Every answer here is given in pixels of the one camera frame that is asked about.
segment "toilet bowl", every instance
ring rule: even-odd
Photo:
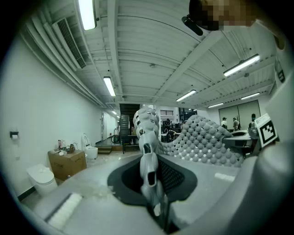
[[[38,164],[27,169],[30,181],[41,196],[45,196],[57,188],[54,174],[49,168]]]
[[[96,159],[98,154],[98,148],[91,146],[91,142],[85,133],[83,133],[82,135],[82,142],[85,154],[87,154],[87,158]]]

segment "cardboard box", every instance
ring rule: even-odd
[[[75,150],[73,153],[59,156],[59,153],[48,152],[49,161],[54,176],[60,180],[66,180],[68,176],[87,168],[85,152]]]

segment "ceiling light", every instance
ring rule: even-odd
[[[249,59],[243,61],[242,63],[240,64],[237,64],[236,66],[228,69],[227,71],[224,72],[224,75],[227,77],[239,70],[241,70],[242,68],[245,68],[246,66],[250,65],[250,64],[253,64],[254,62],[258,61],[260,59],[260,56],[258,54],[250,57]]]
[[[259,94],[260,94],[260,93],[257,92],[257,93],[255,93],[255,94],[253,94],[253,95],[245,96],[245,97],[241,98],[241,100],[245,100],[245,99],[251,98],[251,97],[253,97],[253,96],[257,96],[257,95],[259,95]]]
[[[176,101],[179,102],[187,97],[189,97],[190,95],[194,94],[196,91],[195,90],[191,90],[189,93],[183,95],[181,98],[177,99]]]
[[[110,79],[110,77],[104,77],[103,80],[104,80],[104,82],[105,82],[105,84],[106,84],[106,86],[107,86],[107,89],[108,89],[110,95],[111,95],[111,96],[115,96],[115,92],[114,92],[113,86],[112,86],[112,84],[111,84],[111,79]]]
[[[79,12],[81,14],[84,30],[96,27],[96,16],[94,15],[93,0],[79,0]]]
[[[223,104],[224,103],[220,103],[220,104],[217,104],[217,105],[208,106],[208,108],[213,108],[213,107],[220,106],[220,105],[223,105]]]

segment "ceiling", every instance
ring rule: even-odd
[[[79,27],[72,0],[46,4],[49,23],[68,20],[86,62],[75,74],[116,109],[119,103],[207,107],[256,92],[267,94],[274,82],[271,33],[254,24],[199,37],[181,21],[188,14],[189,0],[95,0],[99,21],[88,31]],[[256,53],[259,62],[228,78],[223,75]],[[116,97],[110,96],[104,76],[111,77]],[[194,95],[176,102],[192,89]]]

